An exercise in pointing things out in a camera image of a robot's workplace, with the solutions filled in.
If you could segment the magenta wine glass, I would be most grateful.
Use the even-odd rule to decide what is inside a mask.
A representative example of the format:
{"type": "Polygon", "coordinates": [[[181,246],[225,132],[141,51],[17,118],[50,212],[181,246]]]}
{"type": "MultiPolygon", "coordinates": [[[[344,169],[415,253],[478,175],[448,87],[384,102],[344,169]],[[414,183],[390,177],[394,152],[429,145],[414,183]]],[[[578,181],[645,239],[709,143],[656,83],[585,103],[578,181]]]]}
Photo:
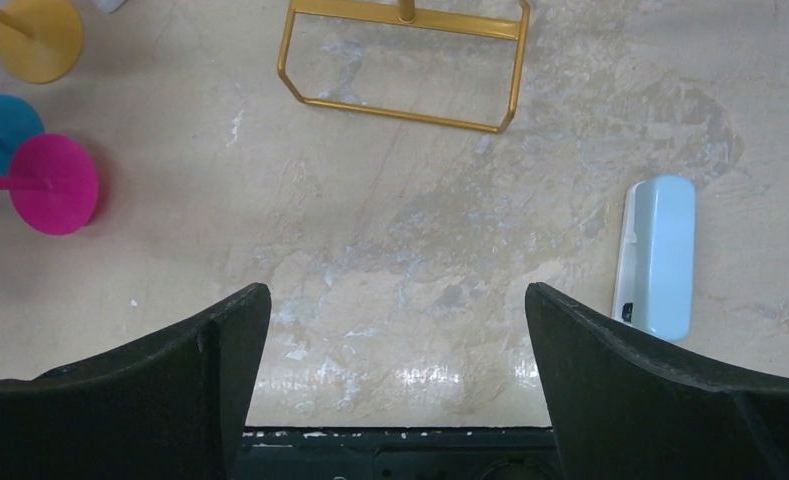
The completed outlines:
{"type": "Polygon", "coordinates": [[[16,150],[0,191],[10,195],[21,219],[47,235],[63,236],[87,226],[98,206],[100,182],[85,148],[57,133],[35,135],[16,150]]]}

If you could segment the yellow wine glass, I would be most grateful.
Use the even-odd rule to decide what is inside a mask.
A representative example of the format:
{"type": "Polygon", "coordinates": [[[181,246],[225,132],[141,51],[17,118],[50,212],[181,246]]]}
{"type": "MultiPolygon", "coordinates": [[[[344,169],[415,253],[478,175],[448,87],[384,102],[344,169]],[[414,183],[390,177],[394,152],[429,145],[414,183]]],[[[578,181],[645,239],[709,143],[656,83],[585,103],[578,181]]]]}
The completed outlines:
{"type": "Polygon", "coordinates": [[[63,78],[77,64],[83,44],[81,15],[68,0],[12,1],[0,8],[0,60],[24,82],[63,78]]]}

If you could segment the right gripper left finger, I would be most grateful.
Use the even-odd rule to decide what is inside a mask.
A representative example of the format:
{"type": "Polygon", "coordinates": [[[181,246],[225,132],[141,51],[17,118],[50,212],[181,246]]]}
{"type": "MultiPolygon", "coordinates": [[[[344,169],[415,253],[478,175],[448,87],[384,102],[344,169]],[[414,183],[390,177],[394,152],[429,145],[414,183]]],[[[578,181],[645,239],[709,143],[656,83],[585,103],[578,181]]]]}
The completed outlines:
{"type": "Polygon", "coordinates": [[[229,479],[271,314],[254,283],[32,380],[0,380],[0,479],[229,479]]]}

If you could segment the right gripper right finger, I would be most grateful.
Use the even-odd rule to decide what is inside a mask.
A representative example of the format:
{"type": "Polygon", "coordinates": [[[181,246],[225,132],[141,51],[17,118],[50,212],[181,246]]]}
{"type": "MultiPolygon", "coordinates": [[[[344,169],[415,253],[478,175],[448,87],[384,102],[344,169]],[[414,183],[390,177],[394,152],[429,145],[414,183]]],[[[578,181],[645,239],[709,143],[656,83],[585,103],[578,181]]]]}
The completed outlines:
{"type": "Polygon", "coordinates": [[[544,283],[525,311],[568,479],[789,479],[789,378],[714,360],[544,283]]]}

